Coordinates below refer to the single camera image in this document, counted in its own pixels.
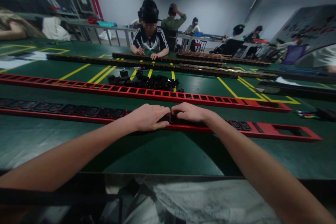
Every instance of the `finger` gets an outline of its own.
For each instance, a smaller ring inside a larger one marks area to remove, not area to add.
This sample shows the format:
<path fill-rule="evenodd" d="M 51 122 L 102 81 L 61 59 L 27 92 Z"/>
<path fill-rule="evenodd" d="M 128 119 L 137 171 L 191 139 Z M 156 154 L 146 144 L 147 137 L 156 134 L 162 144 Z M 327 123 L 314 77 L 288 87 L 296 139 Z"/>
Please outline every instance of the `finger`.
<path fill-rule="evenodd" d="M 160 118 L 166 114 L 170 114 L 170 108 L 168 107 L 161 107 L 160 108 L 160 113 L 159 113 L 159 116 Z"/>
<path fill-rule="evenodd" d="M 171 108 L 171 112 L 173 114 L 177 114 L 179 112 L 184 112 L 184 106 L 183 104 L 175 105 Z"/>
<path fill-rule="evenodd" d="M 169 122 L 168 121 L 162 121 L 162 122 L 157 122 L 155 124 L 153 124 L 153 130 L 158 130 L 161 128 L 165 128 L 169 126 Z"/>
<path fill-rule="evenodd" d="M 177 113 L 176 117 L 178 119 L 184 119 L 184 120 L 188 120 L 188 114 L 186 112 L 180 112 Z"/>

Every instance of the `forearm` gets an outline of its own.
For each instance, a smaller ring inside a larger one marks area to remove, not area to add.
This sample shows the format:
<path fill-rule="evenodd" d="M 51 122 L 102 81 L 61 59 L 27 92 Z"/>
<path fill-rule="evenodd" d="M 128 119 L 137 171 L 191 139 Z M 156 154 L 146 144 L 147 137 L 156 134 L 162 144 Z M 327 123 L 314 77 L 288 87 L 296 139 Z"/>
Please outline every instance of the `forearm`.
<path fill-rule="evenodd" d="M 21 31 L 0 31 L 0 41 L 1 40 L 15 40 L 15 39 L 23 39 L 26 38 L 25 32 Z"/>
<path fill-rule="evenodd" d="M 63 143 L 0 177 L 0 187 L 54 191 L 117 139 L 132 132 L 123 118 Z"/>
<path fill-rule="evenodd" d="M 131 45 L 131 51 L 132 53 L 135 53 L 137 51 L 137 47 L 135 45 Z"/>
<path fill-rule="evenodd" d="M 288 223 L 333 223 L 331 214 L 276 159 L 211 112 L 206 124 L 219 137 L 245 178 Z"/>
<path fill-rule="evenodd" d="M 158 56 L 163 57 L 163 56 L 166 56 L 168 53 L 169 53 L 169 50 L 165 48 L 161 52 L 158 53 Z"/>
<path fill-rule="evenodd" d="M 184 15 L 184 13 L 180 12 L 179 10 L 177 10 L 176 13 L 177 13 L 178 15 L 180 15 L 180 16 L 183 16 L 183 15 Z"/>

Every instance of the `white paper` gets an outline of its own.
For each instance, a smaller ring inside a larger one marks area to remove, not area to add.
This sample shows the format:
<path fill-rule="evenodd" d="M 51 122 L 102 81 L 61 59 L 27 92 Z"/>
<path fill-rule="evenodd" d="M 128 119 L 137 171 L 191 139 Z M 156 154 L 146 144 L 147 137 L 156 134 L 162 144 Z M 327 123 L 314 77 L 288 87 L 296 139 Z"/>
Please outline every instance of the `white paper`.
<path fill-rule="evenodd" d="M 83 4 L 88 4 L 87 0 L 81 0 Z"/>
<path fill-rule="evenodd" d="M 279 83 L 283 83 L 283 84 L 289 84 L 289 85 L 293 85 L 293 86 L 301 86 L 300 84 L 297 84 L 296 82 L 289 82 L 287 80 L 285 80 L 284 78 L 282 78 L 281 76 L 279 76 L 275 82 L 279 82 Z"/>
<path fill-rule="evenodd" d="M 117 38 L 117 36 L 113 35 L 113 33 L 111 32 L 110 29 L 108 29 L 107 32 L 108 32 L 108 35 L 110 36 L 110 40 L 111 40 L 111 39 L 116 39 L 116 38 Z M 104 39 L 104 40 L 108 40 L 108 39 L 109 39 L 109 38 L 107 37 L 106 31 L 103 31 L 101 34 L 99 34 L 99 37 L 100 37 L 101 39 Z"/>
<path fill-rule="evenodd" d="M 33 55 L 25 57 L 27 60 L 47 60 L 47 52 L 32 52 Z"/>
<path fill-rule="evenodd" d="M 0 61 L 0 68 L 4 68 L 4 69 L 12 69 L 12 68 L 16 68 L 22 65 L 26 65 L 31 63 L 32 61 L 25 61 L 25 60 L 21 60 L 21 59 L 15 59 L 12 61 Z"/>

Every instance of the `green workbench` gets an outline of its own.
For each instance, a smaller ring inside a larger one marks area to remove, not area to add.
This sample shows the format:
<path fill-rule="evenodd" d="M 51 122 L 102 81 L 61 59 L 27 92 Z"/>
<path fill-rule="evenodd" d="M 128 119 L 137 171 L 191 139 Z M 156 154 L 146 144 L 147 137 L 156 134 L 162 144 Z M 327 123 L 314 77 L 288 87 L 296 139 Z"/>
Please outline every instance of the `green workbench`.
<path fill-rule="evenodd" d="M 59 45 L 40 44 L 40 40 L 0 43 L 0 55 L 11 54 L 20 46 L 34 46 L 23 51 L 43 50 L 91 57 L 111 58 L 113 52 L 130 53 L 125 47 L 112 47 L 85 42 L 67 42 Z M 255 71 L 259 67 L 232 65 L 237 69 Z M 2 72 L 45 78 L 66 79 L 107 84 L 106 76 L 119 76 L 121 68 L 60 61 L 35 61 L 27 65 Z M 172 72 L 145 70 L 144 74 L 162 74 L 171 78 Z M 181 82 L 180 88 L 187 93 L 224 97 L 246 98 L 265 101 L 283 101 L 293 110 L 313 110 L 313 107 L 335 108 L 334 103 L 298 99 L 295 97 L 263 96 L 255 93 L 254 78 L 225 79 L 200 77 L 174 73 Z M 328 86 L 310 83 L 315 86 Z M 0 85 L 0 97 L 40 100 L 55 103 L 101 106 L 134 110 L 144 103 L 173 106 L 176 103 L 152 100 L 121 98 L 114 96 L 72 93 L 28 87 Z M 295 112 L 288 114 L 241 110 L 223 107 L 207 107 L 224 119 L 255 121 L 263 123 L 306 126 L 323 138 L 315 143 L 292 142 L 253 138 L 258 145 L 280 161 L 297 178 L 335 179 L 335 123 L 301 119 Z M 12 169 L 19 164 L 81 134 L 101 127 L 99 124 L 71 121 L 37 119 L 0 115 L 0 169 Z M 221 142 L 214 135 L 160 130 L 134 134 L 112 144 L 84 169 L 84 172 L 106 173 L 151 173 L 181 175 L 241 176 L 241 173 Z"/>

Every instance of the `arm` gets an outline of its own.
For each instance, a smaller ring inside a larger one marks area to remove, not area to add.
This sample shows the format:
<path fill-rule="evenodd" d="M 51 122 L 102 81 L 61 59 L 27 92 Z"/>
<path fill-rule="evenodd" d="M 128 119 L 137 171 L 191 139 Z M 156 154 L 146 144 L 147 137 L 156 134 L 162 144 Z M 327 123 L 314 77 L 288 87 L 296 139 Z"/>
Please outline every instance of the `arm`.
<path fill-rule="evenodd" d="M 22 27 L 12 21 L 9 23 L 10 30 L 8 31 L 0 31 L 0 41 L 1 40 L 16 40 L 16 39 L 25 39 L 27 37 L 25 31 Z"/>
<path fill-rule="evenodd" d="M 159 52 L 157 54 L 152 54 L 150 56 L 150 58 L 152 60 L 155 60 L 156 58 L 161 58 L 163 56 L 166 56 L 169 53 L 168 43 L 166 41 L 165 34 L 163 33 L 163 30 L 161 30 L 161 29 L 160 29 L 160 32 L 159 32 L 159 39 L 160 39 L 160 49 L 161 49 L 161 52 Z"/>
<path fill-rule="evenodd" d="M 230 40 L 231 37 L 227 37 L 226 35 L 224 36 L 224 38 L 222 39 L 222 42 L 225 44 L 228 40 Z"/>
<path fill-rule="evenodd" d="M 135 19 L 132 23 L 131 23 L 131 25 L 138 25 L 139 24 L 139 19 Z"/>
<path fill-rule="evenodd" d="M 178 9 L 177 5 L 174 5 L 173 9 L 181 17 L 180 19 L 175 19 L 174 21 L 176 23 L 176 27 L 180 28 L 180 26 L 187 20 L 187 16 Z"/>
<path fill-rule="evenodd" d="M 278 49 L 278 50 L 287 49 L 287 47 L 288 47 L 289 45 L 290 45 L 290 46 L 295 46 L 295 45 L 296 45 L 296 42 L 295 42 L 295 43 L 293 43 L 293 42 L 287 42 L 287 43 L 284 43 L 284 44 L 280 44 L 280 45 L 277 46 L 276 49 Z"/>
<path fill-rule="evenodd" d="M 196 32 L 201 32 L 201 29 L 200 29 L 198 26 L 196 26 L 194 32 L 195 32 L 195 33 L 196 33 Z"/>
<path fill-rule="evenodd" d="M 192 31 L 192 30 L 193 30 L 192 26 L 189 25 L 184 33 L 189 34 L 190 31 Z"/>
<path fill-rule="evenodd" d="M 132 53 L 136 55 L 145 54 L 145 50 L 141 47 L 140 41 L 141 41 L 141 28 L 138 28 L 131 41 L 131 47 L 130 47 Z"/>
<path fill-rule="evenodd" d="M 119 138 L 135 131 L 152 131 L 168 126 L 167 121 L 157 121 L 169 112 L 167 107 L 145 104 L 125 117 L 63 143 L 11 170 L 0 177 L 0 188 L 53 192 Z M 6 207 L 0 208 L 0 219 L 5 214 Z"/>
<path fill-rule="evenodd" d="M 219 115 L 189 103 L 171 110 L 180 119 L 206 123 L 246 179 L 285 223 L 335 223 L 333 216 L 285 167 Z"/>

